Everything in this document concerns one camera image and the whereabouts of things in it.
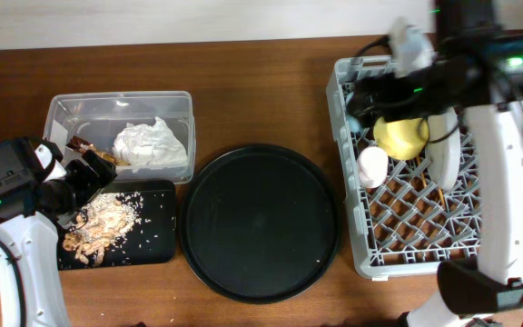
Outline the pink cup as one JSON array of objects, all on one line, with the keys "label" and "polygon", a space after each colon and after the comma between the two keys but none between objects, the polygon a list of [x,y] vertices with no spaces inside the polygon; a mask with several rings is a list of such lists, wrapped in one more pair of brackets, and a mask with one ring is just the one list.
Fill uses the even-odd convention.
[{"label": "pink cup", "polygon": [[377,188],[383,184],[388,173],[389,157],[378,146],[364,148],[357,159],[358,176],[362,187]]}]

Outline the food scraps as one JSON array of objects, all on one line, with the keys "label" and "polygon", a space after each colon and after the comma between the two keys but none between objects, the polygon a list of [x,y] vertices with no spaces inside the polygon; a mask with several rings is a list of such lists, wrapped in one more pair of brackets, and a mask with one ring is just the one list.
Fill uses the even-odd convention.
[{"label": "food scraps", "polygon": [[99,267],[109,253],[120,251],[139,225],[143,196],[140,192],[101,193],[76,215],[62,239],[62,249],[86,266]]}]

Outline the wooden chopstick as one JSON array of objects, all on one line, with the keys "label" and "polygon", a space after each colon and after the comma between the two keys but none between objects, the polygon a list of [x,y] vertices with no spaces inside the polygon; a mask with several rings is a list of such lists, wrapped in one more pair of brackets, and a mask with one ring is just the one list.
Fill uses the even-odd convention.
[{"label": "wooden chopstick", "polygon": [[[421,165],[422,161],[420,159],[420,156],[417,156],[415,159],[416,159],[417,165]],[[421,179],[423,188],[427,188],[428,185],[427,185],[427,181],[426,181],[426,177],[425,177],[424,171],[421,171],[420,179]]]},{"label": "wooden chopstick", "polygon": [[440,201],[441,207],[442,207],[445,211],[447,211],[448,206],[447,206],[447,202],[446,202],[445,197],[444,197],[443,190],[439,187],[439,188],[437,189],[437,191],[438,191],[438,194],[439,194],[439,201]]}]

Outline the blue cup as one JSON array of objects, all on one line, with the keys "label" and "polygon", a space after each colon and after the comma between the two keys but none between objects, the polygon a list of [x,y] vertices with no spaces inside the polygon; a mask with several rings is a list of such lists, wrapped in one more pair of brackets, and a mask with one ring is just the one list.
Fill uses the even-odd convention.
[{"label": "blue cup", "polygon": [[351,115],[346,115],[345,118],[352,133],[358,134],[362,131],[362,126],[357,118]]}]

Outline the yellow bowl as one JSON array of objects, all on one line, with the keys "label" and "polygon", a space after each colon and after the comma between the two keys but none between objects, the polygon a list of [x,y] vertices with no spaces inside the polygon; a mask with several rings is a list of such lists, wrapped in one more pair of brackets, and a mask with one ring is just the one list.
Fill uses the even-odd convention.
[{"label": "yellow bowl", "polygon": [[396,160],[411,160],[418,156],[429,140],[429,126],[422,118],[386,122],[380,117],[373,126],[378,147]]}]

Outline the gold foil wrapper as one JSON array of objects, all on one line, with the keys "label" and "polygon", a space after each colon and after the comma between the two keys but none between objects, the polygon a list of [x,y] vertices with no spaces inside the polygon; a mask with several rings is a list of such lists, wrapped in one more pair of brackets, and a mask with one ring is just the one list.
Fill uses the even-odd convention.
[{"label": "gold foil wrapper", "polygon": [[127,166],[129,165],[128,162],[122,160],[122,159],[118,159],[117,157],[115,157],[114,155],[112,154],[109,154],[107,152],[103,152],[103,151],[100,151],[98,150],[93,144],[89,143],[88,141],[85,141],[85,139],[82,139],[80,137],[77,137],[77,136],[73,136],[70,141],[66,144],[66,146],[75,151],[75,152],[78,152],[80,154],[84,154],[86,153],[87,151],[92,151],[94,152],[95,154],[97,154],[100,158],[104,159],[105,161],[107,162],[110,162],[116,166]]}]

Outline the grey plate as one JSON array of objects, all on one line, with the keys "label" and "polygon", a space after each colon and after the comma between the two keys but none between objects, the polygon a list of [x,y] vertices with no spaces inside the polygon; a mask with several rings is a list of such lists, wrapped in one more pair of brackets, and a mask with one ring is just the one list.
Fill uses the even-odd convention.
[{"label": "grey plate", "polygon": [[428,119],[429,141],[425,157],[430,180],[443,191],[450,191],[458,178],[461,155],[459,120],[453,108]]}]

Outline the white napkin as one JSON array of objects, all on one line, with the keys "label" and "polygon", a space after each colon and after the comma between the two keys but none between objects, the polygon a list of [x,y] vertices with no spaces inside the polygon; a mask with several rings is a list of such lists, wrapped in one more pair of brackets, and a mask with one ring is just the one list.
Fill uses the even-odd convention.
[{"label": "white napkin", "polygon": [[185,146],[160,117],[153,125],[130,124],[116,135],[113,155],[134,166],[187,165]]}]

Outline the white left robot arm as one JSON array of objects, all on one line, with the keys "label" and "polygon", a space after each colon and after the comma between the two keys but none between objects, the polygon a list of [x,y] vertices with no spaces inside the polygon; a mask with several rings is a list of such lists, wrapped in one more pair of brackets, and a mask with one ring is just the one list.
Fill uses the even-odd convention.
[{"label": "white left robot arm", "polygon": [[62,165],[54,144],[0,144],[0,301],[5,326],[67,326],[58,228],[117,176],[93,151]]}]

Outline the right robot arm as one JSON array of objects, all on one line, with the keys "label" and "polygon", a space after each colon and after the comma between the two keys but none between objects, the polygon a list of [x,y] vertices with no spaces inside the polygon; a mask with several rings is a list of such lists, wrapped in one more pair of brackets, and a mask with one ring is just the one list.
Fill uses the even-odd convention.
[{"label": "right robot arm", "polygon": [[523,310],[523,56],[341,59],[327,96],[357,272],[437,276],[400,323]]}]

